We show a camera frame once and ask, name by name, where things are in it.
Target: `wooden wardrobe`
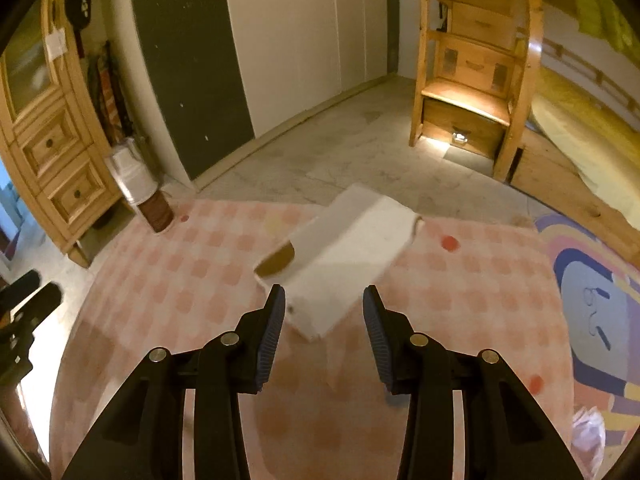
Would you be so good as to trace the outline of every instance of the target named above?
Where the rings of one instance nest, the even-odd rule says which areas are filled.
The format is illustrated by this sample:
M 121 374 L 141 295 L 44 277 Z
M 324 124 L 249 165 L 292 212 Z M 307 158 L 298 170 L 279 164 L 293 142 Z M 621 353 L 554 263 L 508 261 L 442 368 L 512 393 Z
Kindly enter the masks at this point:
M 44 37 L 59 28 L 68 52 L 50 60 Z M 110 152 L 64 0 L 37 0 L 0 58 L 0 156 L 38 224 L 83 267 L 79 238 L 122 196 Z

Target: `tile floor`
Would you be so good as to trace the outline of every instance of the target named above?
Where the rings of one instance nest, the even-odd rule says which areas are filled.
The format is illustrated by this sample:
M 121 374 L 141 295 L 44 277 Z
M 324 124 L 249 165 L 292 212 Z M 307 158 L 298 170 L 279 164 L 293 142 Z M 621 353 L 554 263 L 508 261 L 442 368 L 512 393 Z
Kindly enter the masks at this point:
M 395 77 L 356 95 L 283 134 L 199 196 L 328 205 L 347 186 L 361 182 L 423 215 L 521 224 L 548 211 L 516 190 L 447 160 L 451 157 L 441 143 L 421 139 L 409 148 L 413 92 L 412 81 Z M 465 157 L 457 153 L 453 158 Z M 477 167 L 477 162 L 469 165 Z M 191 193 L 175 182 L 163 189 L 174 198 Z M 65 293 L 63 304 L 35 331 L 30 354 L 34 369 L 22 381 L 34 430 L 48 459 L 49 412 L 60 358 L 114 241 L 89 269 L 81 269 L 60 254 L 37 225 L 28 229 L 12 265 L 14 276 L 35 268 L 44 282 L 58 282 Z

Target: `mattress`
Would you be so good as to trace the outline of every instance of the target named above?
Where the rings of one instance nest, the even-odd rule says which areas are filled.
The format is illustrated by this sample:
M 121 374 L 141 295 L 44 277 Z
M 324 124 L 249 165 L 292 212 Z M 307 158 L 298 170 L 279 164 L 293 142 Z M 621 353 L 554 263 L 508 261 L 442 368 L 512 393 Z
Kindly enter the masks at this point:
M 541 67 L 532 116 L 599 199 L 640 230 L 640 134 L 584 90 Z

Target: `rug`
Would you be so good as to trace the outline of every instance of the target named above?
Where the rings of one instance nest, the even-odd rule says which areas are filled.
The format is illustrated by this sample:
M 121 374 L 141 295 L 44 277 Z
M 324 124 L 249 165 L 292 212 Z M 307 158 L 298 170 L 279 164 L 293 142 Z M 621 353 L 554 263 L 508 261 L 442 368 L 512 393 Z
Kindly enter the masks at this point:
M 640 272 L 560 214 L 536 220 L 561 291 L 575 403 L 604 417 L 609 456 L 640 424 Z
M 50 466 L 59 479 L 92 421 L 155 346 L 200 348 L 263 305 L 253 269 L 322 208 L 193 200 L 166 232 L 135 218 L 120 234 L 74 325 L 51 414 Z M 566 442 L 573 378 L 562 303 L 534 229 L 425 218 L 414 241 L 374 280 L 389 309 L 449 349 L 494 348 Z M 456 401 L 454 478 L 463 478 Z M 388 480 L 398 474 L 406 397 L 380 382 L 357 301 L 325 337 L 285 324 L 271 378 L 239 397 L 254 480 Z M 184 479 L 193 478 L 188 392 Z

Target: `white paper label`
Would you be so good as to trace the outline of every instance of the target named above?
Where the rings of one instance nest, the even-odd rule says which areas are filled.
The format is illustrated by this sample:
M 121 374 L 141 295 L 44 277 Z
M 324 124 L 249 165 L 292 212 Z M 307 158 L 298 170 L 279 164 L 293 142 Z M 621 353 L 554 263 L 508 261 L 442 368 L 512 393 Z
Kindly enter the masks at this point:
M 59 58 L 63 54 L 66 54 L 66 36 L 65 29 L 58 28 L 51 34 L 47 34 L 44 38 L 44 43 L 47 46 L 47 54 L 49 55 L 49 61 Z

